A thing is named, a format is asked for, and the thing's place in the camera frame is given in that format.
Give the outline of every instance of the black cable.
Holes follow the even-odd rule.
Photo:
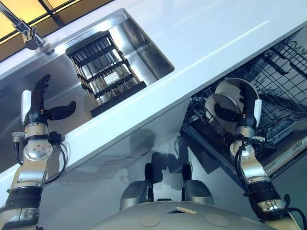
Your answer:
[[[249,191],[249,188],[247,187],[246,183],[245,183],[245,179],[242,173],[242,168],[241,168],[241,157],[242,157],[242,151],[244,150],[244,148],[248,145],[251,145],[253,143],[255,143],[255,140],[250,140],[247,143],[245,142],[245,138],[243,137],[238,137],[239,139],[242,140],[242,145],[239,147],[238,151],[236,152],[236,156],[235,156],[235,169],[236,169],[236,173],[238,175],[238,178],[240,180],[240,182],[242,183],[244,190],[245,190],[245,196],[248,196],[249,202],[251,204],[251,207],[253,209],[253,211],[256,213],[256,215],[260,218],[260,219],[267,219],[267,220],[277,220],[280,219],[281,217],[283,217],[287,212],[298,212],[302,219],[303,219],[303,230],[307,230],[306,228],[306,217],[304,215],[304,213],[296,208],[296,207],[289,207],[290,205],[290,196],[288,194],[286,194],[284,196],[284,201],[286,202],[284,208],[282,210],[278,210],[275,211],[274,213],[264,213],[262,211],[262,209],[258,206],[257,202],[255,201],[254,197],[252,196],[252,192]]]
[[[23,162],[19,158],[19,141],[14,142],[14,156],[15,156],[15,159],[17,160],[17,162],[20,165],[23,165]]]
[[[65,156],[65,153],[62,149],[62,147],[60,145],[56,145],[60,150],[61,150],[61,153],[62,153],[62,156],[63,156],[63,168],[61,170],[61,172],[58,173],[57,176],[55,176],[54,178],[50,178],[48,180],[45,181],[45,184],[49,184],[49,183],[52,183],[54,182],[56,179],[58,179],[64,172],[65,168],[66,168],[66,156]]]
[[[296,207],[289,207],[287,208],[287,212],[298,212],[301,215],[302,220],[303,220],[303,230],[307,230],[307,221],[306,221],[306,217],[304,213],[302,212],[302,210]]]

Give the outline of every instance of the faucet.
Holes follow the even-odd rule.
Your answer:
[[[24,20],[17,18],[17,16],[13,14],[1,1],[0,12],[2,12],[3,15],[12,22],[15,29],[22,34],[26,48],[35,50],[45,43],[44,39],[36,33],[36,26],[30,27]]]

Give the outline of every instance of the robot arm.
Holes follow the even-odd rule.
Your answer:
[[[235,158],[237,175],[245,190],[244,195],[248,196],[257,217],[266,224],[279,230],[297,230],[299,227],[289,212],[298,211],[298,209],[289,208],[289,195],[285,195],[284,199],[280,198],[270,177],[255,156],[253,144],[261,144],[264,141],[264,138],[255,136],[260,120],[261,100],[248,82],[233,81],[233,79],[227,81],[239,87],[244,98],[244,107],[238,118],[236,135],[230,146],[230,151]],[[306,218],[304,215],[302,218],[305,222],[304,229],[306,229]]]
[[[39,205],[46,182],[47,161],[53,148],[48,140],[47,120],[59,120],[70,116],[76,103],[50,110],[44,109],[43,93],[47,88],[50,75],[43,76],[31,91],[22,95],[22,122],[24,133],[14,133],[14,150],[21,166],[17,169],[9,196],[0,209],[0,230],[36,227],[39,218]],[[19,138],[23,137],[23,162],[18,157]]]

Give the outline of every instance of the kitchen counter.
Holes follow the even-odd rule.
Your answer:
[[[148,34],[175,70],[66,134],[67,171],[175,106],[183,105],[179,109],[182,119],[191,95],[303,27],[307,20],[305,0],[115,0],[47,36],[47,41],[64,39],[120,8]],[[0,79],[42,55],[20,51],[0,63]],[[124,117],[129,119],[119,122]],[[0,205],[17,167],[1,174]]]

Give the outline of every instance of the stainless steel sink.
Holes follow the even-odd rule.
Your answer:
[[[32,89],[40,77],[51,74],[49,88],[45,93],[46,108],[65,105],[71,100],[77,103],[76,112],[69,119],[49,122],[50,131],[66,134],[92,119],[92,104],[86,91],[81,88],[65,50],[98,31],[107,30],[137,77],[147,86],[174,70],[173,65],[124,9],[52,44],[52,54],[39,53],[27,62],[18,63],[14,69],[0,75],[0,172],[16,163],[12,132],[22,130],[21,94],[23,90]]]

